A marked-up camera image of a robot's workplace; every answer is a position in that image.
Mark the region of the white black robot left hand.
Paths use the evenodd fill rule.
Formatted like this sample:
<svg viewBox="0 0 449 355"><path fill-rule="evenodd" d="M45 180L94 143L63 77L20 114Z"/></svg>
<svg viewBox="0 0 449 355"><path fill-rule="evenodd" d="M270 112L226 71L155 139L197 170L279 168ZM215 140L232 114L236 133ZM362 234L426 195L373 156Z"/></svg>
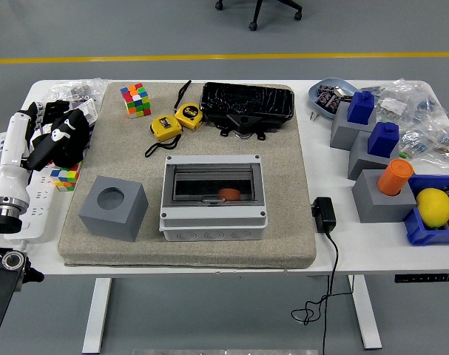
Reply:
<svg viewBox="0 0 449 355"><path fill-rule="evenodd" d="M69 108L68 101L33 102L10 118L0 159L0 204L14 203L22 208L28 206L30 170L21 165L21 160L30 153L30 139L38 125L51 124Z"/></svg>

